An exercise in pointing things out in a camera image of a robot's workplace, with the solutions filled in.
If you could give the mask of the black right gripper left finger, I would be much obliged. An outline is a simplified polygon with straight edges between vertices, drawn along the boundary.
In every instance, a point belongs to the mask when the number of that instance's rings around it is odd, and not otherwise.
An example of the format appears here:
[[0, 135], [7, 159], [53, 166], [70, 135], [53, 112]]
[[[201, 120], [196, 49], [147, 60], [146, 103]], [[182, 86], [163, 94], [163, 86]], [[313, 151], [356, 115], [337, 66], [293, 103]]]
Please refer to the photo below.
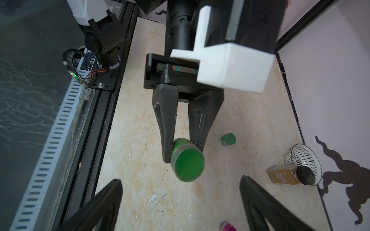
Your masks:
[[122, 200], [122, 183], [113, 179], [57, 231], [113, 231]]

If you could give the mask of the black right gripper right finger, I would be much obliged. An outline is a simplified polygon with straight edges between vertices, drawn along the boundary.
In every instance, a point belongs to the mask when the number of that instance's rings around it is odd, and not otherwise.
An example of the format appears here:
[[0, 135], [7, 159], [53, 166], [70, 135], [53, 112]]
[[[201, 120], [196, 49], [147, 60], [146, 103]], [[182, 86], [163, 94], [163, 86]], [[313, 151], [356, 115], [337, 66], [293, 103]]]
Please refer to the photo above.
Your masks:
[[278, 200], [249, 176], [240, 180], [240, 194], [251, 231], [312, 231]]

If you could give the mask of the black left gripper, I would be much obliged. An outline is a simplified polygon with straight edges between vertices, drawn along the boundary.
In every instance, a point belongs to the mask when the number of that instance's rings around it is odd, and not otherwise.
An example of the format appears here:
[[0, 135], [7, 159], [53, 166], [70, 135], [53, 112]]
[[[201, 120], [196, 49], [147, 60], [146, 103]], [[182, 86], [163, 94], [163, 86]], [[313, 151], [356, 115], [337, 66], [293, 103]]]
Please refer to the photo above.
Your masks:
[[179, 101], [188, 104], [190, 141], [204, 150], [224, 101], [224, 90], [197, 82], [196, 62], [147, 54], [144, 88], [153, 90], [152, 106], [161, 134], [162, 158], [170, 163]]

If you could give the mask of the green paint jar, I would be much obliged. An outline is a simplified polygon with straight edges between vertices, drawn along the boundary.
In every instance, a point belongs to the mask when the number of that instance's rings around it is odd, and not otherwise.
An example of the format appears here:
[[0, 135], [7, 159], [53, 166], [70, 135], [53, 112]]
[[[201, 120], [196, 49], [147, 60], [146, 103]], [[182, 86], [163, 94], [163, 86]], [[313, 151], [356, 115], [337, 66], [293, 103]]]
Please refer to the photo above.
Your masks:
[[203, 173], [205, 158], [202, 151], [191, 141], [178, 138], [173, 141], [170, 164], [179, 180], [192, 182]]
[[225, 134], [221, 137], [221, 143], [224, 146], [234, 145], [236, 143], [236, 136], [233, 133]]

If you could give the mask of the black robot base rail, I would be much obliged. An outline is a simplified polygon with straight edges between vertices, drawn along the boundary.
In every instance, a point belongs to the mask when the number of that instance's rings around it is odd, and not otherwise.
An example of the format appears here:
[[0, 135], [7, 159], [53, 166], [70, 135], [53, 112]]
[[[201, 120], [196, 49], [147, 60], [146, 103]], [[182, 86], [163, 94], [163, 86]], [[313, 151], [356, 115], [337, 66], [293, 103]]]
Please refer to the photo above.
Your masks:
[[120, 3], [123, 5], [123, 11], [119, 15], [119, 21], [123, 25], [125, 36], [118, 48], [121, 64], [118, 68], [108, 71], [101, 77], [95, 77], [91, 81], [95, 90], [92, 105], [87, 115], [87, 124], [82, 131], [77, 154], [72, 162], [72, 169], [67, 178], [66, 187], [52, 226], [53, 229], [74, 215], [95, 195], [139, 15], [137, 4], [129, 1], [120, 1]]

